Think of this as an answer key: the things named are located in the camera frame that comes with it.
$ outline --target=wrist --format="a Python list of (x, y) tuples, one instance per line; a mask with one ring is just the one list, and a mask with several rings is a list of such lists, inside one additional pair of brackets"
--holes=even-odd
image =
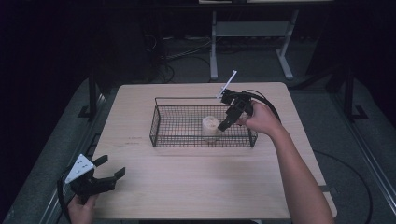
[(289, 135), (288, 131), (285, 129), (285, 127), (280, 125), (279, 127), (272, 129), (268, 133), (268, 136), (273, 141), (277, 141), (277, 140), (285, 139), (285, 137), (290, 136), (290, 135)]

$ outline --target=cable on floor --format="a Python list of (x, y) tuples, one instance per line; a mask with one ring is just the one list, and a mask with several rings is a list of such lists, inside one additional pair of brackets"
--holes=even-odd
[(368, 211), (368, 215), (367, 215), (366, 221), (364, 222), (365, 224), (369, 224), (371, 219), (372, 219), (372, 215), (373, 215), (373, 196), (372, 196), (372, 193), (370, 191), (370, 188), (368, 187), (366, 181), (364, 181), (364, 179), (361, 176), (361, 174), (359, 174), (359, 172), (356, 169), (354, 169), (351, 165), (349, 165), (345, 161), (341, 161), (340, 159), (338, 159), (338, 158), (336, 158), (336, 157), (334, 157), (332, 155), (329, 155), (327, 153), (321, 152), (321, 151), (317, 151), (317, 150), (313, 150), (313, 151), (318, 153), (318, 154), (320, 154), (320, 155), (326, 156), (328, 158), (331, 158), (331, 159), (333, 159), (335, 161), (340, 162), (341, 164), (345, 165), (346, 168), (349, 168), (353, 173), (355, 173), (359, 177), (359, 179), (361, 180), (361, 183), (366, 188), (367, 196), (369, 198), (369, 211)]

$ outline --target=forearm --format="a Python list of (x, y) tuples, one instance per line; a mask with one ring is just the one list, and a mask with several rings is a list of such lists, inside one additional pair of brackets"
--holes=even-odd
[(282, 128), (275, 130), (270, 137), (276, 147), (293, 223), (333, 223), (330, 207), (289, 133)]

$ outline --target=black device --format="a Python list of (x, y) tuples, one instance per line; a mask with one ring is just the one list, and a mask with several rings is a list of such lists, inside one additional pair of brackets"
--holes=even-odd
[[(70, 222), (70, 216), (67, 210), (67, 204), (64, 201), (64, 183), (70, 184), (70, 189), (75, 192), (81, 199), (81, 203), (85, 204), (90, 196), (114, 190), (117, 181), (125, 176), (125, 167), (118, 170), (114, 176), (97, 179), (93, 177), (94, 168), (107, 162), (108, 156), (102, 156), (95, 161), (88, 160), (84, 155), (80, 154), (73, 166), (65, 169), (61, 178), (57, 182), (59, 204), (64, 215)], [(63, 183), (64, 174), (69, 172)]]
[(261, 93), (252, 90), (236, 92), (225, 89), (222, 92), (221, 102), (231, 106), (225, 112), (227, 114), (227, 117), (219, 125), (218, 129), (224, 132), (225, 130), (230, 128), (231, 125), (235, 124), (244, 112), (247, 113), (249, 116), (252, 116), (253, 106), (250, 102), (252, 98), (268, 105), (277, 117), (277, 119), (279, 119), (280, 121), (280, 117), (277, 114), (275, 107)]

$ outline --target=table leg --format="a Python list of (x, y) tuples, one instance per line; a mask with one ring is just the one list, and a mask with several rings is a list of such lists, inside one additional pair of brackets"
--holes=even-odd
[(283, 43), (283, 46), (281, 49), (276, 50), (276, 56), (279, 59), (280, 65), (282, 66), (283, 73), (285, 74), (286, 79), (292, 80), (293, 79), (293, 73), (290, 71), (288, 61), (286, 60), (286, 50), (288, 49), (289, 42), (291, 39), (291, 35), (293, 34), (294, 30), (294, 25), (297, 21), (297, 16), (298, 16), (299, 10), (294, 10), (291, 19), (288, 25), (288, 28), (285, 33), (285, 42)]

